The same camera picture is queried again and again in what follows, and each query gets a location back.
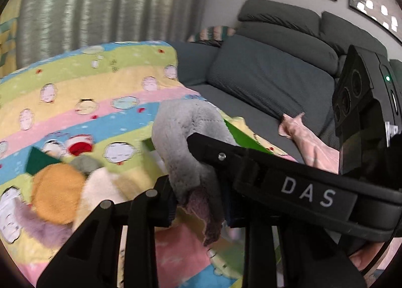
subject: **curtain fold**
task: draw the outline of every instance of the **curtain fold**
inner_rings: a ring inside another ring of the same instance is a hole
[[[204,0],[22,0],[17,67],[105,42],[186,40],[203,10]]]

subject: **metal bolt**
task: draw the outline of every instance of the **metal bolt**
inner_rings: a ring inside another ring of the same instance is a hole
[[[104,200],[104,201],[101,201],[101,203],[100,203],[100,207],[102,208],[102,209],[104,209],[104,210],[107,210],[109,207],[111,207],[112,206],[112,202],[111,201],[109,201],[108,199],[106,199],[106,200]]]
[[[145,192],[145,195],[147,195],[147,197],[155,197],[158,194],[158,191],[156,189],[148,189]]]
[[[226,158],[226,154],[225,154],[225,153],[219,153],[219,154],[218,154],[218,160],[224,161],[225,158]]]

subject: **sofa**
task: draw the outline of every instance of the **sofa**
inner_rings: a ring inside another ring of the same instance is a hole
[[[169,42],[178,54],[179,80],[229,116],[241,116],[255,133],[303,159],[294,143],[279,136],[283,113],[304,112],[304,124],[339,149],[332,94],[349,46],[387,57],[387,49],[350,22],[283,3],[248,0],[240,25],[222,47]],[[391,60],[397,79],[402,62]]]

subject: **camera lens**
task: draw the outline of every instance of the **camera lens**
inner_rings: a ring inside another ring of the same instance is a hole
[[[360,77],[360,73],[358,73],[357,70],[353,70],[353,73],[352,73],[352,91],[353,91],[353,95],[355,95],[356,97],[360,96],[361,77]]]
[[[342,111],[344,115],[347,115],[350,111],[350,96],[346,88],[342,92]]]
[[[340,118],[340,110],[339,110],[339,105],[336,105],[334,108],[334,115],[335,115],[335,121],[338,122]]]

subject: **gray plush toy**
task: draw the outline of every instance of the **gray plush toy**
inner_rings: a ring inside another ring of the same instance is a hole
[[[160,104],[152,142],[165,163],[179,204],[204,220],[204,245],[218,240],[224,215],[213,167],[198,162],[186,139],[200,133],[236,145],[218,110],[202,100],[168,100]]]

